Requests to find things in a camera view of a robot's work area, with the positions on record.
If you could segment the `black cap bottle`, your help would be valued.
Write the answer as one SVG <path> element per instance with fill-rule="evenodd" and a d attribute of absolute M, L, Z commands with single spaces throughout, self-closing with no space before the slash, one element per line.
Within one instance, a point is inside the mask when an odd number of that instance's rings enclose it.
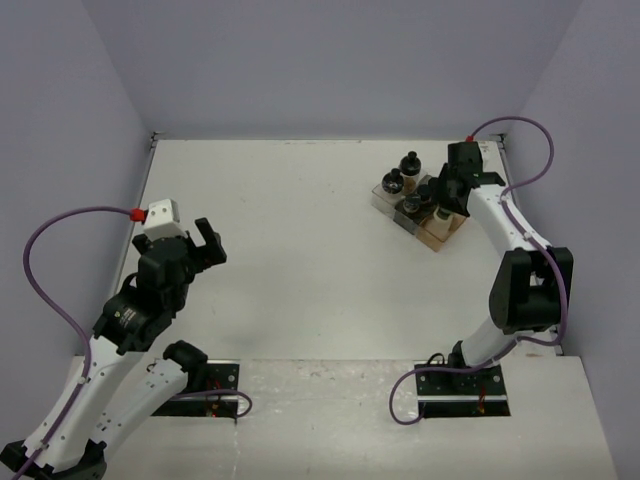
<path fill-rule="evenodd" d="M 433 188 L 429 184 L 420 184 L 415 193 L 420 197 L 421 205 L 431 205 L 433 202 Z"/>

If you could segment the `yellow lid spice jar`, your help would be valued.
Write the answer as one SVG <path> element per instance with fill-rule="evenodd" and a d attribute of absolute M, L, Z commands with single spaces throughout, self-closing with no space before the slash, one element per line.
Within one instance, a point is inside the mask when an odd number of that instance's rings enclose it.
<path fill-rule="evenodd" d="M 441 206 L 434 211 L 431 223 L 431 231 L 438 238 L 445 238 L 449 235 L 453 222 L 453 213 Z"/>

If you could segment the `black grinder pepper bottle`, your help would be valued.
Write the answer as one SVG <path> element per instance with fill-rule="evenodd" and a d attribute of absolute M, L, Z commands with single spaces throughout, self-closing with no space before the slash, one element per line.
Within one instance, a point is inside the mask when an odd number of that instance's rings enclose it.
<path fill-rule="evenodd" d="M 421 206 L 421 196 L 419 194 L 413 193 L 407 195 L 404 198 L 402 203 L 402 211 L 407 217 L 413 218 L 420 212 Z"/>

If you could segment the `brown spice jar black lid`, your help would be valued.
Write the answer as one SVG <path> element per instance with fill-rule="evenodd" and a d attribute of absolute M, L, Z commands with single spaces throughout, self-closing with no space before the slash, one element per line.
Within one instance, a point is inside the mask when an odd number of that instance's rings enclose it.
<path fill-rule="evenodd" d="M 400 161 L 399 170 L 403 178 L 403 194 L 412 193 L 418 184 L 422 162 L 416 151 L 409 151 Z"/>

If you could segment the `large white salt jar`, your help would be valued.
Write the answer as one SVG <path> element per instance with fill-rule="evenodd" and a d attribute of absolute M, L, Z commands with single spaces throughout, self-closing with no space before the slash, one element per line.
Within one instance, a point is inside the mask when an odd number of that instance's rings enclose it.
<path fill-rule="evenodd" d="M 404 190 L 404 177 L 399 168 L 392 168 L 381 180 L 382 191 L 390 197 L 402 195 Z"/>

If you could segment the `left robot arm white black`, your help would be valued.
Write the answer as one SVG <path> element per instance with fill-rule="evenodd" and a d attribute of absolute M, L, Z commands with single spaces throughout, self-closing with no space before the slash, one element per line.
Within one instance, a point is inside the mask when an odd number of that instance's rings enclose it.
<path fill-rule="evenodd" d="M 209 221 L 199 218 L 195 226 L 204 239 L 201 246 L 186 232 L 153 232 L 149 223 L 134 238 L 137 270 L 105 303 L 83 364 L 39 427 L 1 451 L 2 464 L 15 477 L 100 479 L 126 439 L 160 406 L 206 385 L 207 355 L 178 341 L 128 399 L 119 406 L 112 402 L 122 381 L 184 308 L 195 276 L 227 260 Z"/>

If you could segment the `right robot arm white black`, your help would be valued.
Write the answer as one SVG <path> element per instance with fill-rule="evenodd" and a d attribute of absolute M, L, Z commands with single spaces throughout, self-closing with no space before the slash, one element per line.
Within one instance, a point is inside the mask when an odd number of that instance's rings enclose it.
<path fill-rule="evenodd" d="M 499 363 L 518 344 L 554 347 L 568 323 L 574 257 L 537 233 L 516 207 L 511 189 L 496 172 L 486 172 L 479 144 L 447 146 L 438 176 L 438 205 L 475 219 L 500 256 L 488 299 L 489 316 L 458 341 L 447 359 L 446 380 L 467 393 L 482 369 Z"/>

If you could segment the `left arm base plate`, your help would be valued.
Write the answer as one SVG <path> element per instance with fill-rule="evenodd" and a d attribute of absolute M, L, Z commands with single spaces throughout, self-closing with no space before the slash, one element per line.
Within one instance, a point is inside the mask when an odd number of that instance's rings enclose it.
<path fill-rule="evenodd" d="M 235 360 L 209 360 L 197 380 L 190 380 L 184 393 L 210 390 L 236 390 L 239 384 L 240 364 Z M 190 396 L 171 399 L 161 405 L 154 417 L 230 418 L 240 413 L 240 400 L 235 395 Z"/>

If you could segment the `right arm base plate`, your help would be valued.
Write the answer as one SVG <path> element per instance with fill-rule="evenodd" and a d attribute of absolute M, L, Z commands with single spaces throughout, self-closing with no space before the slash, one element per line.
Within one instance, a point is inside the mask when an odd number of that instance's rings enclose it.
<path fill-rule="evenodd" d="M 500 365 L 471 375 L 419 373 L 415 375 L 415 382 L 423 419 L 511 415 Z"/>

